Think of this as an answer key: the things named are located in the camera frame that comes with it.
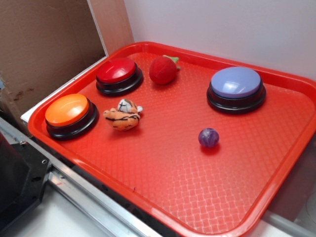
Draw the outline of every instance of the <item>tray rim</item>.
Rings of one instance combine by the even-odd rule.
[[[110,55],[109,57],[105,58],[104,60],[99,61],[92,68],[90,68],[88,72],[85,72],[84,74],[82,74],[76,81],[74,81],[71,84],[71,86],[67,88],[63,88],[61,91],[59,91],[54,96],[52,96],[47,101],[45,101],[43,104],[41,104],[32,113],[30,117],[30,120],[28,123],[28,128],[29,128],[30,133],[47,145],[50,144],[51,142],[55,143],[58,148],[61,148],[61,152],[59,149],[57,149],[57,152],[59,152],[61,155],[65,157],[73,156],[74,155],[73,152],[68,151],[67,149],[59,145],[57,141],[54,141],[51,138],[43,135],[41,132],[37,131],[36,129],[37,116],[42,112],[42,110],[45,107],[49,106],[54,100],[56,100],[62,95],[68,94],[71,91],[71,87],[73,88],[74,85],[82,83],[82,81],[84,80],[84,77],[88,73],[91,73],[91,71],[96,70],[104,62],[109,61],[113,58],[128,56],[133,53],[139,53],[139,52],[151,53],[152,51],[155,51],[157,49],[159,51],[164,51],[165,54],[168,54],[169,52],[171,52],[172,54],[176,53],[182,61],[186,61],[192,64],[197,64],[198,62],[199,66],[206,66],[207,63],[212,61],[212,63],[214,63],[212,65],[213,66],[215,65],[215,67],[212,66],[212,68],[215,70],[220,70],[229,66],[249,67],[251,69],[258,71],[261,75],[263,75],[262,80],[264,83],[269,83],[269,84],[273,84],[282,88],[292,89],[294,91],[301,92],[302,94],[305,94],[306,96],[308,96],[314,102],[314,106],[316,105],[316,81],[313,81],[311,79],[304,78],[301,76],[296,76],[293,74],[284,73],[284,72],[279,72],[272,69],[266,69],[263,67],[254,66],[254,65],[250,65],[250,64],[246,64],[242,62],[237,62],[237,61],[233,61],[229,59],[215,57],[215,56],[211,56],[211,55],[207,55],[203,53],[193,52],[186,49],[176,48],[176,47],[172,47],[172,46],[168,46],[168,45],[164,45],[160,43],[146,41],[146,42],[133,43],[119,49],[118,51]],[[280,80],[271,81],[269,80],[268,75],[276,75],[280,78]],[[296,82],[295,84],[299,84],[300,87],[296,88],[294,85],[291,85],[291,84],[288,84],[287,87],[280,86],[282,83],[284,83],[285,81],[289,79],[291,81]],[[142,203],[141,209],[148,212],[150,215],[154,216],[155,218],[158,218],[160,221],[162,221],[167,226],[169,226],[169,228],[173,229],[174,231],[178,232],[179,234],[183,236],[235,237],[235,236],[240,236],[240,235],[245,234],[259,221],[260,217],[263,215],[270,201],[273,199],[274,195],[277,193],[278,189],[282,185],[283,181],[287,177],[293,165],[296,163],[296,160],[299,158],[299,155],[303,152],[305,146],[307,145],[308,141],[310,140],[312,135],[315,133],[315,131],[316,131],[316,111],[314,111],[314,114],[311,117],[310,121],[306,124],[302,133],[299,134],[297,138],[297,142],[291,147],[287,155],[283,158],[282,162],[280,163],[278,168],[275,170],[275,174],[271,177],[269,182],[265,185],[258,199],[252,204],[249,212],[247,212],[247,214],[241,220],[240,224],[238,224],[234,229],[231,229],[228,232],[220,233],[220,234],[202,234],[200,232],[193,230],[189,226],[185,227],[186,226],[185,223],[181,222],[180,220],[174,220],[174,218],[172,218],[172,215],[170,215],[169,213],[162,212],[161,210],[159,210],[159,208],[156,208],[156,205],[154,203],[151,203],[151,201],[146,199],[148,203],[145,203],[144,202],[145,198],[141,197],[140,195],[137,195],[137,193],[133,193],[131,190],[127,188],[122,189],[122,183],[118,182],[117,180],[114,180],[113,178],[110,179],[110,177],[107,174],[102,174],[98,170],[86,164],[84,165],[81,164],[81,168],[85,169],[87,172],[90,172],[90,173],[93,172],[95,176],[98,176],[98,175],[102,176],[103,178],[105,178],[111,183],[111,185],[109,185],[110,188],[114,189],[115,191],[119,189],[120,195],[122,195],[125,198],[128,197],[127,199],[131,201],[132,203],[137,203],[137,206],[139,206],[139,203]]]

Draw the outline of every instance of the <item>plastic tray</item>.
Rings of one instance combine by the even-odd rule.
[[[156,85],[149,66],[158,55],[177,56],[175,80]],[[106,97],[96,88],[96,71],[105,61],[127,57],[144,73],[144,82],[125,96]],[[267,90],[264,105],[244,115],[210,108],[206,91],[218,70],[256,70]],[[57,98],[81,93],[100,113],[82,137],[58,142],[46,131],[44,114]],[[141,105],[139,125],[120,132],[103,111],[122,98]],[[83,74],[42,104],[29,131],[108,187],[184,237],[240,236],[264,213],[316,129],[316,82],[244,63],[152,42],[128,45]],[[220,142],[203,149],[198,134],[218,131]]]

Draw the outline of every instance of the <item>stuffed strawberry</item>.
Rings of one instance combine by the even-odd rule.
[[[149,68],[150,79],[161,85],[171,82],[179,69],[176,65],[178,60],[178,57],[158,56]]]

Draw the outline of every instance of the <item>black button base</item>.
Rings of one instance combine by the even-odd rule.
[[[99,113],[95,104],[91,103],[89,99],[88,103],[88,111],[77,122],[67,126],[55,127],[46,121],[46,129],[49,135],[55,140],[70,140],[85,134],[93,128],[99,119]]]
[[[140,68],[135,64],[136,69],[135,72],[125,80],[116,82],[116,83],[102,83],[98,78],[96,78],[97,83],[96,87],[103,95],[106,96],[121,96],[126,95],[135,89],[137,89],[141,83],[143,82],[143,72]]]
[[[212,88],[209,88],[206,93],[208,104],[215,110],[232,115],[249,113],[259,108],[266,99],[266,89],[260,82],[259,89],[252,95],[231,99],[217,95]]]

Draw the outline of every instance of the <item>stuffed tiger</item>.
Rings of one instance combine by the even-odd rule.
[[[143,107],[137,106],[134,102],[122,99],[117,109],[112,108],[104,111],[103,117],[112,128],[126,131],[138,125],[140,121],[139,113],[142,110]]]

